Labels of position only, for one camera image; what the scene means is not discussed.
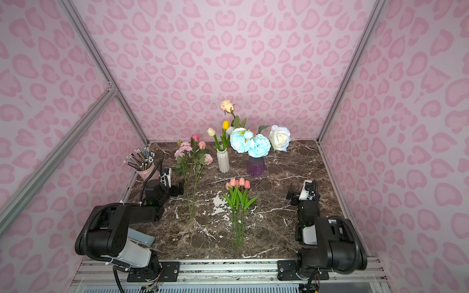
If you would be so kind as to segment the pink carnation flower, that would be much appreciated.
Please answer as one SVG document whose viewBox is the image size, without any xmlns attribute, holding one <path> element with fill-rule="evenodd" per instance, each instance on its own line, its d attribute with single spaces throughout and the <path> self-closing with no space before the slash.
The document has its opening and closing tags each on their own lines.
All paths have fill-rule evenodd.
<svg viewBox="0 0 469 293">
<path fill-rule="evenodd" d="M 177 160 L 175 171 L 176 174 L 179 174 L 183 177 L 185 183 L 188 183 L 192 146 L 190 142 L 181 141 L 179 141 L 178 145 L 179 149 L 175 152 L 175 158 Z"/>
</svg>

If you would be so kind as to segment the magenta rose stem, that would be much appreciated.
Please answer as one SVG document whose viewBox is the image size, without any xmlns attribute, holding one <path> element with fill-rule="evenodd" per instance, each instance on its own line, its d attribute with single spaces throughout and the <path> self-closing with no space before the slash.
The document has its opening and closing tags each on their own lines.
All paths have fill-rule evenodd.
<svg viewBox="0 0 469 293">
<path fill-rule="evenodd" d="M 191 164 L 193 166 L 195 176 L 191 204 L 192 206 L 194 206 L 200 177 L 204 168 L 213 162 L 213 158 L 209 154 L 209 151 L 206 149 L 206 143 L 204 141 L 201 141 L 199 135 L 197 134 L 194 134 L 191 137 L 191 147 Z"/>
</svg>

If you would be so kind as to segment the large pink peony stem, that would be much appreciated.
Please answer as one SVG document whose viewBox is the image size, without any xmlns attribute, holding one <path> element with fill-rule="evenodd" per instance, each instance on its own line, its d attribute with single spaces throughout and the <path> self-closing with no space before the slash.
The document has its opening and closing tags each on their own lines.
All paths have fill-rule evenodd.
<svg viewBox="0 0 469 293">
<path fill-rule="evenodd" d="M 199 177 L 196 171 L 193 171 L 190 175 L 187 175 L 187 177 L 185 178 L 184 189 L 190 219 L 194 218 L 195 198 L 197 194 L 198 180 Z"/>
</svg>

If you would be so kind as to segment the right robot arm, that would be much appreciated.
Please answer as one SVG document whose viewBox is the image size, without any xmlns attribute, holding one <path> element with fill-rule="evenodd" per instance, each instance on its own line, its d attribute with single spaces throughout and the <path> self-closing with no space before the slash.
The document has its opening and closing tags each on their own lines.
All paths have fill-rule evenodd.
<svg viewBox="0 0 469 293">
<path fill-rule="evenodd" d="M 302 278 L 322 271 L 350 274 L 367 268 L 368 257 L 352 222 L 338 216 L 323 217 L 315 180 L 305 180 L 297 191 L 289 186 L 286 199 L 297 207 L 295 238 L 302 246 L 296 272 Z"/>
</svg>

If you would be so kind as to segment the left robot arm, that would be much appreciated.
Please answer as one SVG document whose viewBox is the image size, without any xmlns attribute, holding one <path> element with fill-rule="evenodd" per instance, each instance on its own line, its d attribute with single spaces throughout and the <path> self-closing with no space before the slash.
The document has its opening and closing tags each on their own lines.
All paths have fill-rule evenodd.
<svg viewBox="0 0 469 293">
<path fill-rule="evenodd" d="M 94 207 L 75 242 L 75 252 L 125 269 L 159 271 L 157 254 L 132 241 L 128 228 L 137 223 L 159 221 L 166 201 L 183 194 L 183 182 L 171 185 L 147 179 L 138 203 L 110 203 Z"/>
</svg>

